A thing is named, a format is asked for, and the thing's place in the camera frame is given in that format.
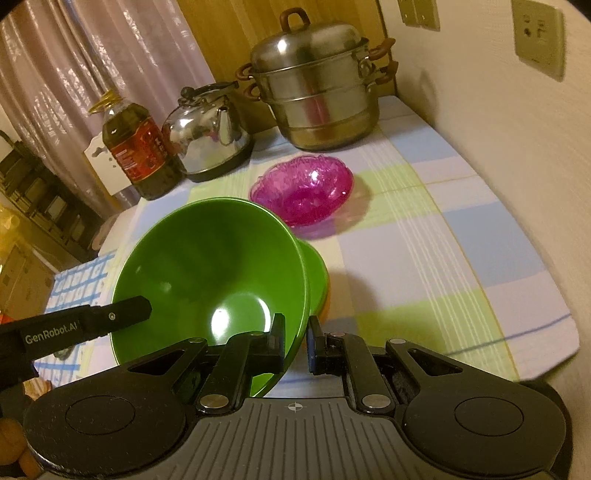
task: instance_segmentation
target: dark liquid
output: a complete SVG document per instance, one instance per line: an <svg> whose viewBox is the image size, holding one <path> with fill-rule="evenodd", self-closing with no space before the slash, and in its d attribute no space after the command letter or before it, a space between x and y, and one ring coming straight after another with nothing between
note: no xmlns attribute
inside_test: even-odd
<svg viewBox="0 0 591 480"><path fill-rule="evenodd" d="M150 113L137 103L130 104L103 125L103 142L110 150L128 138ZM146 200L154 200L170 192L184 177L184 167L176 155L168 154L166 162L143 180L133 181L134 187Z"/></svg>

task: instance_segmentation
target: translucent pink bowl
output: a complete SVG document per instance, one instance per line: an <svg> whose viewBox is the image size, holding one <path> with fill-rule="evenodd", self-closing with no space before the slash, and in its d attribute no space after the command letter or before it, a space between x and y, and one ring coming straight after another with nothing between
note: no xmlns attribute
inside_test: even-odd
<svg viewBox="0 0 591 480"><path fill-rule="evenodd" d="M267 170L252 186L249 198L290 227L298 227L332 215L351 190L353 174L338 158L302 155Z"/></svg>

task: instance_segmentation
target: table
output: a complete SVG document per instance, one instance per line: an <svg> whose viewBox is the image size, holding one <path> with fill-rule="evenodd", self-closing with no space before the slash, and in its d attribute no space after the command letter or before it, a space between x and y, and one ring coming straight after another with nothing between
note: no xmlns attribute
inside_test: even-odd
<svg viewBox="0 0 591 480"><path fill-rule="evenodd" d="M297 235L330 275L325 331L370 345L402 337L509 380L537 377L579 347L579 335L550 273L515 219L465 160L398 98L380 98L374 132L332 152L355 174L347 203ZM98 259L56 277L47 311L106 304L134 245L158 220L209 197L247 197L267 169L301 152L271 129L250 162L203 184L124 212ZM305 350L269 395L339 394L335 378L312 378ZM108 338L77 346L64 362L36 363L64 384L114 366Z"/></svg>

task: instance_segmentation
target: wall socket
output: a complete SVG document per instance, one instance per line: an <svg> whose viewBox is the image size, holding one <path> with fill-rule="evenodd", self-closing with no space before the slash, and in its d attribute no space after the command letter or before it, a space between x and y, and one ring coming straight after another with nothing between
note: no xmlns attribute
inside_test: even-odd
<svg viewBox="0 0 591 480"><path fill-rule="evenodd" d="M436 0L398 0L405 25L439 30Z"/></svg>
<svg viewBox="0 0 591 480"><path fill-rule="evenodd" d="M564 77L564 17L558 8L512 0L515 53L551 77Z"/></svg>

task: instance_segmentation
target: bowl rim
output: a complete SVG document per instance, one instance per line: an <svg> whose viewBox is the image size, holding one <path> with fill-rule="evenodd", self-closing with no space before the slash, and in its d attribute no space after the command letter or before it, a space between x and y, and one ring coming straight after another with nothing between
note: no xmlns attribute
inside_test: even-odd
<svg viewBox="0 0 591 480"><path fill-rule="evenodd" d="M262 206L263 208L267 209L266 207L264 207L263 205L260 205L259 203L257 203L256 201L253 200L253 193L256 189L258 189L260 187L260 185L262 184L262 182L269 176L273 175L281 166L284 166L286 164L290 164L295 162L296 160L301 160L302 158L309 158L310 161L312 159L314 160L330 160L333 163L338 163L341 166L343 166L345 168L345 171L349 174L349 178L351 180L351 187L349 188L349 190L347 191L347 194L344 195L343 197L343 202L341 203L341 205L339 205L339 207L337 209L335 209L334 211L330 212L328 215L323 216L322 218L318 218L317 220L313 221L313 222L307 222L307 223L293 223L293 222L286 222L285 220L281 219L276 213L274 212L270 212L273 213L273 215L277 216L284 224L286 224L289 227L301 227L301 226L309 226L309 225L314 225L316 223L320 223L323 220L326 220L328 217L330 217L332 214L335 213L335 211L337 211L339 208L341 208L343 206L343 204L349 199L349 197L351 196L351 194L353 193L353 188L355 188L355 175L353 174L353 172L351 171L351 169L346 165L346 163L344 161L342 161L339 157L334 157L332 155L324 155L323 153L320 154L313 154L313 153L308 153L308 154L303 154L303 155L297 155L293 158L290 158L289 160L285 160L279 163L276 163L275 165L269 167L265 173L263 173L263 175L260 175L256 182L252 185L252 187L250 188L250 190L248 190L248 199L251 201L251 203L254 203L256 205Z"/></svg>
<svg viewBox="0 0 591 480"><path fill-rule="evenodd" d="M121 278L121 274L123 273L125 267L129 263L129 260L131 259L132 255L134 254L136 249L139 247L140 243L144 240L144 238L147 237L156 227L158 227L161 223L163 223L169 217L172 217L173 215L177 215L182 210L188 210L191 207L195 207L196 205L203 205L203 204L207 204L207 203L241 203L243 205L248 205L249 207L257 208L262 213L266 214L267 216L269 216L270 218L275 220L276 223L278 223L278 225L287 234L287 236L290 239L291 244L293 245L293 247L295 249L295 253L297 254L297 258L300 262L300 268L301 268L301 272L302 272L301 276L302 276L302 279L304 282L303 316L300 319L300 325L297 329L297 333L294 336L294 340L291 343L289 350L287 352L285 352L284 365L286 365L287 367L284 368L283 372L280 374L272 374L271 378L267 381L265 386L262 389L260 389L259 391L255 392L253 394L252 390L251 390L251 396L263 397L266 393L268 393L277 384L277 382L281 379L281 377L287 371L287 368L289 368L289 366L291 365L291 363L295 359L296 354L297 354L298 350L300 349L301 343L304 340L304 336L306 334L306 329L308 326L308 318L310 317L310 285L309 285L308 275L306 274L306 263L304 261L304 254L302 253L302 251L300 249L300 246L298 244L298 239L292 233L291 229L285 224L285 222L283 220L281 220L281 218L279 216L274 214L269 209L263 207L262 205L259 205L258 203L252 202L250 200L242 199L239 197L213 197L213 198L198 200L196 202L187 203L186 205L183 205L182 207L180 207L176 210L173 210L172 212L168 213L166 216L162 217L158 222L153 224L153 226L150 227L150 229L142 235L142 237L137 241L137 243L131 249L131 251L129 252L129 255L125 259L125 262L123 263L123 265L119 269L119 273L117 274L117 279L115 280L115 286L113 287L113 295L111 296L111 303L113 302L114 298L116 297L117 287L119 285L119 280ZM113 352L113 356L115 357L115 361L117 362L117 365L122 365L122 362L119 360L119 358L117 357L117 353L115 352L115 345L113 344L113 335L112 335L113 333L116 333L116 332L111 332L109 334L109 343L111 344L111 350Z"/></svg>

